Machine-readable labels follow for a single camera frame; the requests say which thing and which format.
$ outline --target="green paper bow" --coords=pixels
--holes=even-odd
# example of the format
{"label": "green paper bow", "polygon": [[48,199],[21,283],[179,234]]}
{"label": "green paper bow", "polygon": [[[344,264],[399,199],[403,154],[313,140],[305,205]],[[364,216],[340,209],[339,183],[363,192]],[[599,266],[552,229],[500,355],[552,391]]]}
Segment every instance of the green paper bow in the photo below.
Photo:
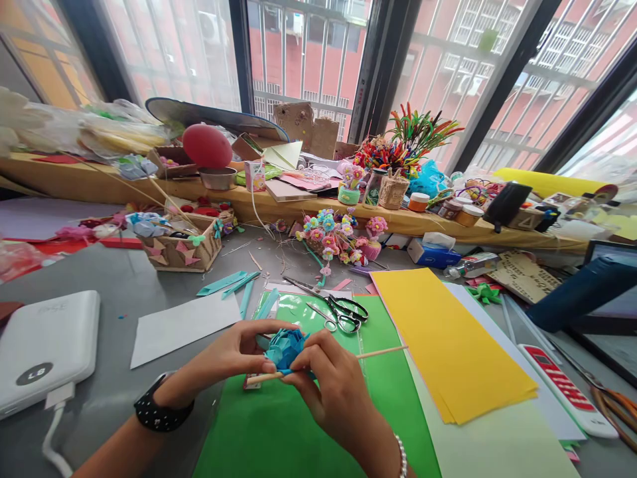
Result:
{"label": "green paper bow", "polygon": [[188,236],[188,240],[190,240],[192,242],[192,245],[197,247],[199,244],[201,244],[203,241],[206,240],[205,236]]}

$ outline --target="watch strap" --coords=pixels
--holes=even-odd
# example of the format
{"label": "watch strap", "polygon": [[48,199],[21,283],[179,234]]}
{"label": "watch strap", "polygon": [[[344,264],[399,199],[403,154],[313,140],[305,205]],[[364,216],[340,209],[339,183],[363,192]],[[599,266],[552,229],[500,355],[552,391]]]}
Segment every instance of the watch strap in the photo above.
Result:
{"label": "watch strap", "polygon": [[153,395],[168,374],[160,376],[142,397],[135,402],[135,415],[146,428],[154,432],[173,432],[190,416],[194,408],[194,400],[186,408],[174,410],[155,403]]}

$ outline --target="red balloon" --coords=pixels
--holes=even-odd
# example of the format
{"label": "red balloon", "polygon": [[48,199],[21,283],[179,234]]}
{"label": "red balloon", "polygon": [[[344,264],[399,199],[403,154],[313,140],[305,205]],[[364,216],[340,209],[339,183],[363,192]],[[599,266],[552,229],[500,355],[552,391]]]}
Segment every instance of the red balloon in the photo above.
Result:
{"label": "red balloon", "polygon": [[183,135],[186,154],[201,167],[223,169],[232,161],[232,147],[221,131],[207,125],[188,126]]}

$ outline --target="lg logo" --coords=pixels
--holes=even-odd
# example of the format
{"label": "lg logo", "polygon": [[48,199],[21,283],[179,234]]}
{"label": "lg logo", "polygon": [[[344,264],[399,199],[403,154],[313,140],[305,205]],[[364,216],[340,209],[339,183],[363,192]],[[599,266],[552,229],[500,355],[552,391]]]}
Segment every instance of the lg logo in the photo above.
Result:
{"label": "lg logo", "polygon": [[36,366],[32,366],[26,372],[22,373],[15,381],[16,385],[29,385],[37,380],[40,380],[43,376],[48,374],[53,368],[53,364],[51,362],[44,362],[41,364],[37,364]]}

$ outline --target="glue jar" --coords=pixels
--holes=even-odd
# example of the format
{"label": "glue jar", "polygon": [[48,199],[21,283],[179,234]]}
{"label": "glue jar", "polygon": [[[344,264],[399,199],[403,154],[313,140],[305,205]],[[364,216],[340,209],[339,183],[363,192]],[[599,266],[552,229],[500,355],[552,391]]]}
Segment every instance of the glue jar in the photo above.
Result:
{"label": "glue jar", "polygon": [[409,206],[407,207],[415,212],[425,212],[428,204],[429,195],[424,193],[412,193],[409,197]]}
{"label": "glue jar", "polygon": [[440,208],[440,211],[438,211],[438,215],[442,218],[453,220],[460,209],[462,209],[461,203],[453,199],[447,199],[443,202],[443,206]]}
{"label": "glue jar", "polygon": [[461,226],[473,227],[483,215],[484,211],[479,207],[465,204],[456,214],[455,220]]}

